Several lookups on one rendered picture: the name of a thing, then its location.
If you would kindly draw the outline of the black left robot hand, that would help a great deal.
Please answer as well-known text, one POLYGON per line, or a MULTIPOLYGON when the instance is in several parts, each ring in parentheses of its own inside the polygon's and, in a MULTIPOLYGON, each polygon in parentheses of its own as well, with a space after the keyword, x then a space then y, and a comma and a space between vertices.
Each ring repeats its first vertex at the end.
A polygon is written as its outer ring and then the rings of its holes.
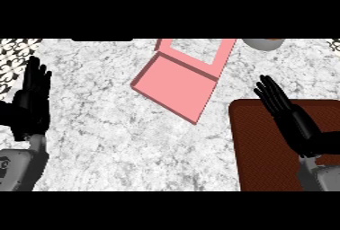
POLYGON ((15 140, 43 135, 49 130, 49 91, 52 72, 40 63, 40 58, 30 57, 24 72, 22 88, 16 91, 12 103, 0 101, 0 125, 11 127, 15 140))

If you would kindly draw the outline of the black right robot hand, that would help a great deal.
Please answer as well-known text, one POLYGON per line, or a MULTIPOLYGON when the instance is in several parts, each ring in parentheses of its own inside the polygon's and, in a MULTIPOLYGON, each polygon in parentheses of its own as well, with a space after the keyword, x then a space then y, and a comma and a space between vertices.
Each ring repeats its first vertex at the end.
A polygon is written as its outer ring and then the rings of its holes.
POLYGON ((322 132, 305 109, 291 102, 268 75, 260 76, 254 93, 277 123, 288 147, 302 157, 340 155, 340 131, 322 132))

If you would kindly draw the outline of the brown rectangular tray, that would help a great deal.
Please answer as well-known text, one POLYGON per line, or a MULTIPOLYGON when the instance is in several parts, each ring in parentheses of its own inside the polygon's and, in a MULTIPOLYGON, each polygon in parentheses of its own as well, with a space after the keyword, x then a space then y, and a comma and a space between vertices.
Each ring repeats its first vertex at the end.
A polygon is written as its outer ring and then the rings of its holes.
MULTIPOLYGON (((340 131, 340 101, 293 100, 321 131, 340 131)), ((302 191, 296 177, 299 156, 287 146, 274 118, 257 99, 229 105, 229 123, 241 191, 302 191)), ((324 155, 317 164, 340 165, 340 155, 324 155)))

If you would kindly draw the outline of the pink open cardboard box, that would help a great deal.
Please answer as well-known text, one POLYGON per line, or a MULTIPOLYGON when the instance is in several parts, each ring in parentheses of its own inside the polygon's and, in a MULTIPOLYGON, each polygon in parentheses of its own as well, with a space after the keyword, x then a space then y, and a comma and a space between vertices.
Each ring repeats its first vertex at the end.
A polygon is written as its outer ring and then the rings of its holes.
POLYGON ((132 89, 192 125, 198 123, 216 89, 235 41, 220 41, 215 61, 206 64, 172 48, 172 39, 158 39, 157 53, 132 81, 132 89))

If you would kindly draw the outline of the grey round bowl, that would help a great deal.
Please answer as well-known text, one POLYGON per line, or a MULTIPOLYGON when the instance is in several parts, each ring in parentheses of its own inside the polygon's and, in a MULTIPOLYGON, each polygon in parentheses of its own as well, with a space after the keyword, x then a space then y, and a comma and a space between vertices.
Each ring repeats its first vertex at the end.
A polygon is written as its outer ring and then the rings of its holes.
POLYGON ((244 39, 244 43, 257 50, 272 51, 284 43, 284 39, 244 39))

